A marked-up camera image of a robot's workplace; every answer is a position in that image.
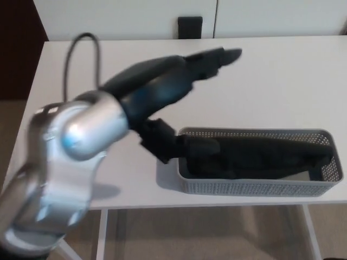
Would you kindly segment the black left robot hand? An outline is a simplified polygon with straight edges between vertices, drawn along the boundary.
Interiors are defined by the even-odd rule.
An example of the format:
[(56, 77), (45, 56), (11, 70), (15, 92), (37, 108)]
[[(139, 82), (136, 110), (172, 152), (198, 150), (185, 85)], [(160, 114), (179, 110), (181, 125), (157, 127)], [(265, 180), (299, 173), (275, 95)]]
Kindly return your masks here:
[(221, 67), (234, 63), (241, 54), (240, 48), (216, 48), (138, 62), (109, 79), (100, 90), (120, 103), (129, 129), (142, 139), (140, 144), (166, 164), (186, 156), (190, 147), (162, 119), (151, 120), (150, 116), (188, 95), (195, 81), (215, 77)]

